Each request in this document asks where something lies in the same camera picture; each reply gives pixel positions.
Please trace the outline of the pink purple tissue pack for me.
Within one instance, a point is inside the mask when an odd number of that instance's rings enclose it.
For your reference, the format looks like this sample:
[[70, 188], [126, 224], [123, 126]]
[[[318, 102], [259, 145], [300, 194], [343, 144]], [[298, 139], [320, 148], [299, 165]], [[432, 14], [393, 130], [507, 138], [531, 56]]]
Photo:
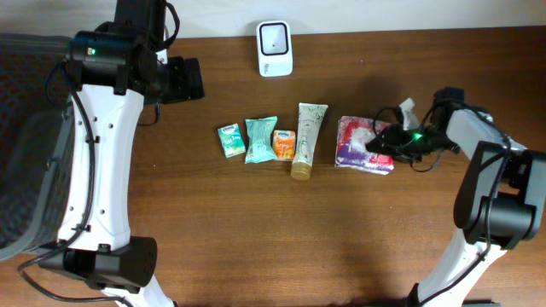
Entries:
[[338, 121], [334, 166], [388, 175], [394, 170], [390, 156], [372, 153], [366, 145], [375, 139], [373, 120], [342, 116]]

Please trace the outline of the small green tissue packet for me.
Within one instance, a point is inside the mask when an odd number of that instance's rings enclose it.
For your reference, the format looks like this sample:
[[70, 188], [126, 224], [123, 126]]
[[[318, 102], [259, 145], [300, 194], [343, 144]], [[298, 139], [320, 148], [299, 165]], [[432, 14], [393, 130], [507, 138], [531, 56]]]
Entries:
[[242, 139], [238, 124], [218, 128], [218, 136], [226, 158], [231, 158], [246, 152], [246, 145]]

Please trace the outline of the white tube with gold cap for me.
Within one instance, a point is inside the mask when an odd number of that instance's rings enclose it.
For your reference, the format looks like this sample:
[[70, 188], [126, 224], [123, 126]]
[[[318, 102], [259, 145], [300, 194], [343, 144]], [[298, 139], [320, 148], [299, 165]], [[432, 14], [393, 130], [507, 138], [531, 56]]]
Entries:
[[299, 104], [299, 122], [295, 155], [290, 175], [300, 181], [311, 178], [311, 170], [317, 138], [328, 105], [324, 104]]

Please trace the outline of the teal wet wipes packet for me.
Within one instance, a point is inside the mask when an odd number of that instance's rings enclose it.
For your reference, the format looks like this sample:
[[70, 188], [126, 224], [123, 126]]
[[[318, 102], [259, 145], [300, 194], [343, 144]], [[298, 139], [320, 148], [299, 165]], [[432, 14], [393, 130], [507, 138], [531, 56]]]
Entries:
[[276, 153], [271, 146], [271, 136], [277, 120], [277, 116], [245, 120], [249, 140], [246, 164], [257, 164], [276, 158]]

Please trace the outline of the small orange tissue packet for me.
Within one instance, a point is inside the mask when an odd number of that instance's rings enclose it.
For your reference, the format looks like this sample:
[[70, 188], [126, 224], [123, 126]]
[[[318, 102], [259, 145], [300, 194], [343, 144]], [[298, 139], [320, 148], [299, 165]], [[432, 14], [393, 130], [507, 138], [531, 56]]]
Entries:
[[274, 130], [272, 147], [277, 160], [292, 161], [295, 155], [296, 133], [292, 130]]

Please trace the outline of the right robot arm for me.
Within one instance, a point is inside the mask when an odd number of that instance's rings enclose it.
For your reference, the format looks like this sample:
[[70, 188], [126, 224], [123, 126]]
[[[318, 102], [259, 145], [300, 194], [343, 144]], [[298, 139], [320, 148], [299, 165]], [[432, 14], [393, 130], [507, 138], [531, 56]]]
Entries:
[[417, 122], [413, 103], [391, 107], [396, 123], [373, 133], [366, 148], [413, 165], [425, 155], [464, 153], [470, 160], [458, 190], [456, 230], [430, 275], [404, 306], [464, 306], [485, 271], [540, 229], [545, 207], [545, 154], [514, 141], [464, 91], [445, 87]]

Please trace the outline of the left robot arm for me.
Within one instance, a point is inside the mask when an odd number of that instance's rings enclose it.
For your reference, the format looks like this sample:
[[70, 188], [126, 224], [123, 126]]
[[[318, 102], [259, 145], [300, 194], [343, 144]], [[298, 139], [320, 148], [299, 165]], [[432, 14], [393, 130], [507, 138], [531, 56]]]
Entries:
[[157, 243], [131, 234], [127, 199], [143, 108], [205, 94], [199, 62], [166, 54], [175, 15], [166, 1], [119, 1], [113, 20], [69, 41], [61, 66], [74, 108], [71, 183], [56, 242], [35, 264], [121, 306], [172, 305], [154, 274]]

